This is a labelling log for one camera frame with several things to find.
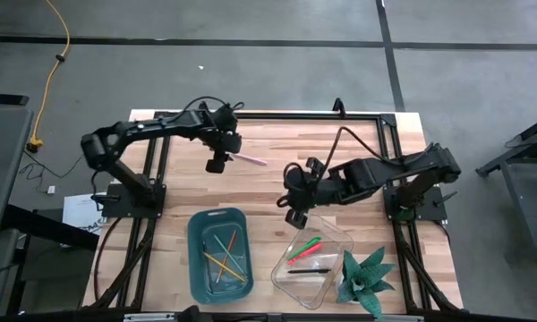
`pen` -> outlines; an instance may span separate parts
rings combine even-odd
[[[312,245],[312,247],[310,247],[309,249],[305,250],[303,253],[301,253],[300,255],[298,255],[297,257],[293,258],[293,259],[289,259],[286,263],[288,265],[293,265],[295,261],[297,261],[298,259],[300,258],[303,258],[304,256],[308,256],[308,255],[311,255],[313,252],[315,252],[316,250],[319,250],[320,247],[322,247],[322,243],[321,242],[318,242],[314,245]]]
[[[293,258],[297,257],[298,255],[302,254],[305,250],[307,250],[310,247],[312,247],[312,245],[314,245],[315,243],[320,242],[320,240],[321,240],[320,237],[312,238],[309,242],[306,243],[306,245],[304,245],[301,249],[299,249],[293,255],[289,256],[287,259],[290,260],[290,259],[293,259]]]
[[[302,273],[318,273],[326,274],[330,271],[330,268],[317,268],[317,269],[291,269],[288,274],[302,274]]]

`green plastic tray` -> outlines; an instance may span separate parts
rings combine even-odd
[[[226,253],[215,240],[214,235],[228,248],[234,230],[236,230],[236,237],[230,252],[245,274],[230,258],[225,265],[237,274],[243,275],[246,282],[223,270],[223,275],[217,284],[221,267],[205,257],[203,251],[205,250],[222,263]],[[251,254],[246,218],[241,210],[237,208],[212,209],[193,215],[187,229],[187,240],[193,299],[201,304],[227,303],[241,299],[251,292],[253,285]]]

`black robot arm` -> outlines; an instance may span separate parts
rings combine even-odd
[[[227,152],[238,153],[241,149],[241,136],[236,132],[236,126],[237,119],[229,105],[211,113],[202,103],[196,110],[182,111],[173,117],[118,122],[100,128],[81,138],[81,148],[89,167],[98,172],[106,171],[119,180],[135,204],[151,205],[156,195],[149,178],[135,174],[119,160],[128,145],[137,140],[175,135],[189,140],[199,139],[214,151],[213,158],[207,162],[207,172],[221,174],[225,162],[230,159]]]
[[[299,166],[285,174],[287,194],[278,200],[279,207],[290,207],[286,221],[303,229],[309,209],[323,205],[348,205],[369,198],[388,182],[417,175],[400,185],[394,202],[403,210],[422,203],[423,194],[434,184],[454,182],[461,173],[447,148],[429,145],[423,152],[390,160],[357,158],[328,169],[328,177],[319,180],[324,165],[315,157],[307,160],[304,171]]]

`succulent plant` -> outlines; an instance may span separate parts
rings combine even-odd
[[[362,263],[354,259],[352,254],[344,251],[342,273],[344,281],[338,286],[337,303],[359,301],[363,308],[375,318],[382,316],[382,307],[375,293],[394,290],[382,277],[394,268],[394,264],[382,264],[384,247],[374,251]]]

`transparent bin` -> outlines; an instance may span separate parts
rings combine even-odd
[[[313,238],[320,237],[320,248],[292,265],[289,257],[295,254]],[[278,261],[270,275],[272,283],[285,291],[307,309],[317,309],[324,300],[324,294],[334,283],[342,267],[344,250],[352,250],[352,238],[320,216],[309,216],[304,229],[300,230]],[[325,274],[290,274],[295,269],[329,268]]]

